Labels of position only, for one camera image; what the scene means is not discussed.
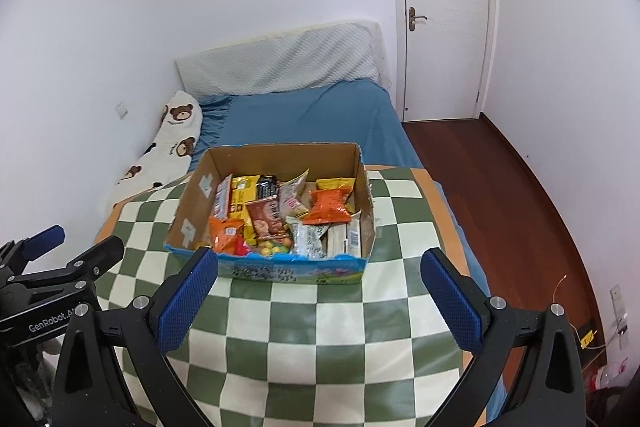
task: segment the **baseboard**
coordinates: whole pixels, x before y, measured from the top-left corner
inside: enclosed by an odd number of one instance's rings
[[[544,205],[546,209],[546,212],[554,220],[556,228],[561,232],[562,243],[565,251],[567,252],[572,271],[574,275],[578,277],[580,284],[585,288],[585,293],[587,295],[587,306],[589,308],[591,317],[593,318],[593,321],[595,322],[598,330],[594,344],[597,346],[604,344],[605,339],[604,339],[604,334],[602,329],[602,320],[600,319],[600,311],[598,309],[596,296],[593,293],[593,286],[591,286],[591,280],[589,279],[587,270],[584,267],[584,263],[582,262],[582,257],[580,257],[580,252],[578,252],[578,248],[575,246],[574,239],[573,237],[571,237],[571,234],[569,233],[569,230],[564,224],[562,217],[558,213],[556,206],[553,204],[553,201],[551,201],[551,198],[549,198],[549,195],[546,193],[546,190],[544,189],[540,181],[538,181],[538,178],[536,178],[536,175],[533,174],[533,171],[529,168],[529,165],[527,165],[526,161],[524,161],[522,156],[518,154],[518,151],[515,150],[513,145],[511,145],[511,142],[507,140],[506,136],[502,134],[500,129],[498,129],[495,126],[495,124],[489,119],[487,115],[485,115],[484,112],[480,113],[479,118],[492,131],[492,133],[494,133],[495,136],[497,136],[498,139],[500,139],[500,141],[504,143],[507,149],[510,150],[511,155],[513,155],[513,157],[516,159],[516,161],[520,165],[520,168],[522,169],[522,171],[526,174],[527,178],[529,178],[529,180],[531,181],[531,185],[532,187],[534,187],[534,190],[537,192],[541,203]],[[601,354],[601,357],[603,357],[601,359],[603,361],[603,365],[607,363],[606,356],[607,356],[607,353],[606,351],[604,351]]]

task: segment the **white door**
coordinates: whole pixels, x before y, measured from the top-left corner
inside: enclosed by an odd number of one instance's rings
[[[484,62],[489,0],[406,0],[404,121],[471,118]]]

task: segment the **blue bed sheet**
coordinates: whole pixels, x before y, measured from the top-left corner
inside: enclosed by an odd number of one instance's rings
[[[198,102],[202,130],[190,169],[210,147],[273,142],[354,142],[360,146],[365,164],[423,168],[388,92],[368,78],[287,92],[209,96]],[[436,185],[444,198],[442,186]],[[471,277],[489,295],[486,276],[449,203],[447,208]],[[505,397],[500,382],[487,406],[489,420],[497,416]]]

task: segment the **checkered blanket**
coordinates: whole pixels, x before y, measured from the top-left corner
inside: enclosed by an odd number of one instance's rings
[[[458,381],[462,352],[422,285],[420,256],[460,244],[455,234],[443,241],[415,171],[367,171],[376,241],[361,284],[216,280],[168,355],[216,427],[422,427],[435,413]],[[113,233],[126,253],[97,281],[103,308],[152,295],[186,262],[162,244],[187,181],[122,208]],[[126,350],[118,357],[142,416],[155,424]]]

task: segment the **screw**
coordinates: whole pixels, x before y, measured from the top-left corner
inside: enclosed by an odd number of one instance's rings
[[[141,295],[133,299],[131,302],[135,309],[143,310],[149,304],[149,297],[147,297],[146,295]]]
[[[554,302],[553,304],[551,304],[549,309],[551,309],[551,312],[557,317],[564,315],[564,308],[562,308],[560,304]]]
[[[78,317],[82,317],[87,311],[89,311],[89,305],[80,303],[76,306],[74,313],[78,315]]]
[[[489,304],[491,304],[491,306],[493,306],[497,310],[503,310],[507,307],[507,301],[502,297],[498,297],[497,295],[489,299]]]

